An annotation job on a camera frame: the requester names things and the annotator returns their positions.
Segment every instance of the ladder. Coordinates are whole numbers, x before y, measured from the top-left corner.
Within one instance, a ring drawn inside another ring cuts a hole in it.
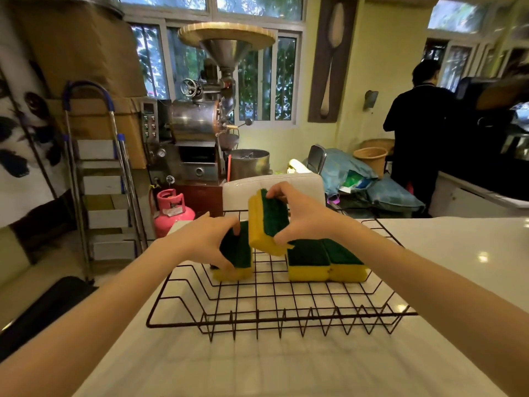
[[[70,118],[71,95],[76,88],[94,87],[104,99],[109,112],[112,140],[76,140],[72,136]],[[93,281],[92,262],[98,260],[134,260],[147,248],[140,206],[134,187],[125,136],[118,133],[114,103],[104,87],[96,82],[69,82],[63,91],[63,110],[66,124],[64,149],[68,163],[70,187],[74,200],[75,218],[83,250],[83,274]],[[91,210],[83,200],[90,195],[118,195],[126,197],[122,208]],[[91,234],[90,230],[132,229],[132,232]]]

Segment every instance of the dish rack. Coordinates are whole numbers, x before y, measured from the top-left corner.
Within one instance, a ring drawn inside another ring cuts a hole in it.
[[[248,211],[225,211],[248,220]],[[384,237],[400,242],[377,219],[362,220]],[[286,257],[252,250],[255,273],[238,282],[213,279],[209,267],[184,264],[165,279],[147,317],[148,328],[197,327],[209,340],[218,333],[320,327],[347,335],[355,326],[371,334],[383,328],[392,334],[405,316],[417,316],[398,294],[370,272],[364,283],[291,283]]]

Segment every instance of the left hand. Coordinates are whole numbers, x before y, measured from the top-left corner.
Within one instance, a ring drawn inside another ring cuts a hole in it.
[[[234,270],[233,265],[220,252],[222,239],[230,228],[235,235],[241,231],[237,216],[213,218],[209,212],[186,224],[178,231],[157,240],[166,253],[174,253],[179,261],[191,260],[204,265],[214,265],[222,270]]]

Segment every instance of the pink gas tank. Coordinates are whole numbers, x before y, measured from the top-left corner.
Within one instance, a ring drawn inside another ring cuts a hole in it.
[[[183,194],[177,195],[175,189],[160,191],[156,199],[160,208],[160,215],[155,218],[157,238],[165,237],[178,220],[195,220],[195,212],[186,207]]]

